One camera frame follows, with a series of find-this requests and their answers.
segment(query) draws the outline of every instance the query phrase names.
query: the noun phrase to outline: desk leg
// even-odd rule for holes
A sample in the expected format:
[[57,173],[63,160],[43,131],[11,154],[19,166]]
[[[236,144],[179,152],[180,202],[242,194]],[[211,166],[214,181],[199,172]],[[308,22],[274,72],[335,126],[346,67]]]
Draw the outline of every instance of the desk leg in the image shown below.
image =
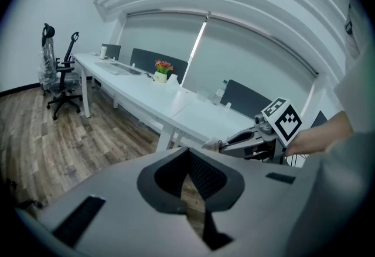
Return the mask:
[[82,99],[83,99],[83,108],[86,118],[90,117],[90,111],[88,110],[88,101],[87,101],[87,77],[86,73],[82,67],[81,70],[81,79],[82,79]]
[[114,94],[113,96],[113,108],[117,109],[118,108],[118,101],[117,101],[117,96]]
[[169,144],[172,140],[173,135],[175,134],[175,127],[165,123],[163,125],[162,133],[160,134],[158,147],[156,148],[156,151],[164,151],[169,149]]
[[176,138],[175,144],[173,145],[173,148],[177,148],[179,146],[180,141],[181,141],[181,139],[184,135],[185,135],[185,132],[180,130],[179,133],[178,133],[178,136]]

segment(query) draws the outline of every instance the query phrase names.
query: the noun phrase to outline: office chair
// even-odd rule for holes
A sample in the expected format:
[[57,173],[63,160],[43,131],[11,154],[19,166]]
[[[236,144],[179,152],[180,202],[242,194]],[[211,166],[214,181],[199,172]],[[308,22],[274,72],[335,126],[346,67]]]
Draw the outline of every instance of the office chair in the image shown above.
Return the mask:
[[82,101],[82,95],[66,95],[66,91],[71,91],[72,89],[78,87],[81,83],[80,75],[78,73],[72,73],[74,67],[71,67],[71,65],[74,63],[74,61],[70,60],[71,49],[79,37],[79,32],[75,32],[71,36],[68,51],[65,54],[64,61],[61,62],[63,67],[58,66],[58,61],[54,57],[53,36],[54,28],[45,23],[42,36],[43,59],[38,73],[41,84],[43,84],[43,88],[45,90],[49,90],[53,93],[61,93],[58,98],[55,98],[47,103],[47,109],[50,109],[50,104],[59,103],[52,116],[52,118],[56,120],[56,114],[64,103],[69,103],[70,105],[76,107],[77,112],[80,112],[80,107],[74,103],[72,99],[78,98],[80,101]]

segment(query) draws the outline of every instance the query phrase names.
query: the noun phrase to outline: wooden floor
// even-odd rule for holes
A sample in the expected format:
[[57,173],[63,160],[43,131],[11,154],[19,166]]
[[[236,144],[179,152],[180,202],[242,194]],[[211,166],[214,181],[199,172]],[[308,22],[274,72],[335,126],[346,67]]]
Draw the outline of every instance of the wooden floor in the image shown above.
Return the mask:
[[[99,88],[89,90],[91,117],[65,104],[56,121],[51,96],[40,88],[0,98],[0,158],[3,182],[17,182],[16,200],[48,205],[96,171],[156,150],[159,135],[119,107]],[[183,185],[187,218],[202,236],[204,201],[190,178]]]

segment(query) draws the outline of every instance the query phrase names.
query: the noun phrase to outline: chair armrest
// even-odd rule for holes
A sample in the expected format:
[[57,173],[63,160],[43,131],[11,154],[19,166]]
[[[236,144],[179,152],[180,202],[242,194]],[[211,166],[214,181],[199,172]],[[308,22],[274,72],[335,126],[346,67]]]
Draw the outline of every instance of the chair armrest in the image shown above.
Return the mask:
[[57,71],[61,73],[69,73],[74,70],[74,67],[62,67],[58,68]]

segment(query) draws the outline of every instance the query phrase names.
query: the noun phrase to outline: desk surface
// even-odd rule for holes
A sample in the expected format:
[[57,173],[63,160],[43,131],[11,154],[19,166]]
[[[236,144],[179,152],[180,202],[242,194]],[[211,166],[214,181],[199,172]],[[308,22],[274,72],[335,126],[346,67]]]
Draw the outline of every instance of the desk surface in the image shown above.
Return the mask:
[[211,138],[225,141],[238,131],[254,125],[252,119],[232,109],[197,100],[196,94],[185,88],[156,83],[146,75],[113,75],[95,64],[103,61],[98,56],[75,54],[74,57],[97,80],[119,95],[203,141]]

